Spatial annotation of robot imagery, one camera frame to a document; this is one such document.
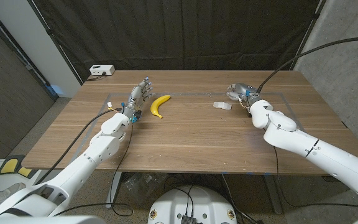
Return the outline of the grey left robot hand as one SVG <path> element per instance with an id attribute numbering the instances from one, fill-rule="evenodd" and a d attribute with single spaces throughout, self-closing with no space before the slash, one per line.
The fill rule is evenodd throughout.
<path id="1" fill-rule="evenodd" d="M 136 85 L 128 97 L 128 101 L 122 112 L 128 118 L 131 118 L 135 115 L 135 112 L 141 110 L 142 105 L 152 96 L 153 88 L 151 87 L 151 82 L 148 77 L 142 80 L 138 85 Z"/>

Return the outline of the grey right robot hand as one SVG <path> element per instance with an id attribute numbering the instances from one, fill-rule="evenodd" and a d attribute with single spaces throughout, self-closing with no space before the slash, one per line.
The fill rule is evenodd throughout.
<path id="1" fill-rule="evenodd" d="M 251 107 L 256 101 L 261 100 L 257 90 L 244 83 L 235 83 L 229 85 L 226 95 L 234 101 L 242 103 L 246 107 Z"/>

